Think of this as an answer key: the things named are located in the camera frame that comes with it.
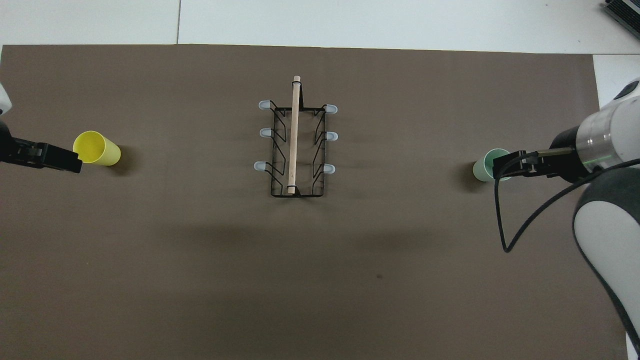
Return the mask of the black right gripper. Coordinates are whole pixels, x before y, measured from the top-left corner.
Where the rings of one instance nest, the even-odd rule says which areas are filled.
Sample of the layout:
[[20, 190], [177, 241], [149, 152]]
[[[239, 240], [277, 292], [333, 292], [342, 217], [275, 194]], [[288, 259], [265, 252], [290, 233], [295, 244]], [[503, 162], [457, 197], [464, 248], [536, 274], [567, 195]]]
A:
[[493, 178], [505, 179], [524, 176], [526, 178], [561, 178], [565, 182], [575, 183], [589, 173], [578, 155], [579, 126], [560, 132], [547, 149], [537, 150], [535, 156], [514, 161], [526, 154], [525, 150], [499, 155], [493, 159]]

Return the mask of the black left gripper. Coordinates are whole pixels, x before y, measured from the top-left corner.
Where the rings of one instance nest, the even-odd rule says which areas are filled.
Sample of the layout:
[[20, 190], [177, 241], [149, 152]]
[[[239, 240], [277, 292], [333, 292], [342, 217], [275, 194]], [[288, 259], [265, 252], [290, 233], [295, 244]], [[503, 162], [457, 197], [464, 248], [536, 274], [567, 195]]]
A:
[[9, 127], [0, 123], [0, 161], [31, 168], [50, 168], [80, 174], [83, 162], [77, 152], [13, 137]]

